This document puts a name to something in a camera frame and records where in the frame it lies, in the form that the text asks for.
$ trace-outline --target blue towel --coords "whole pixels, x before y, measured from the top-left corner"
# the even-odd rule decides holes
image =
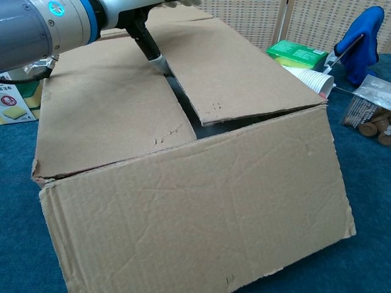
[[[354,85],[361,85],[364,78],[374,71],[367,67],[379,61],[378,56],[378,31],[384,20],[384,10],[380,6],[366,9],[350,26],[342,41],[336,44],[335,55],[341,55],[361,34],[363,38],[347,52],[341,62],[348,74],[348,81]]]

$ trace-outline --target blue floor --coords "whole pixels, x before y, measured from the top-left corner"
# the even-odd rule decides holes
[[[375,66],[391,81],[391,55]],[[337,84],[353,89],[335,70]],[[328,114],[357,236],[239,290],[250,292],[391,292],[391,149],[339,124],[351,97],[334,92]],[[37,122],[0,126],[0,293],[66,292],[30,180]]]

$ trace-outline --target white paper cup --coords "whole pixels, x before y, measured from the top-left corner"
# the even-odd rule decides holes
[[[305,68],[285,67],[290,73],[300,79],[306,86],[317,94],[324,93],[326,97],[330,95],[334,83],[334,77]]]

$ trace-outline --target beige woven panel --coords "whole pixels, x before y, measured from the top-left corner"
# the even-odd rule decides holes
[[[378,34],[378,51],[384,52],[391,41],[391,0],[294,0],[286,39],[331,51],[351,23],[373,5],[386,14]]]
[[[200,8],[266,50],[273,43],[280,3],[281,0],[203,0]]]

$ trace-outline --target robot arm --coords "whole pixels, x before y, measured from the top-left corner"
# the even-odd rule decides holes
[[[152,8],[170,2],[174,0],[2,0],[0,72],[87,45],[102,30],[116,27],[126,29],[147,59],[166,73],[164,56],[145,22]]]

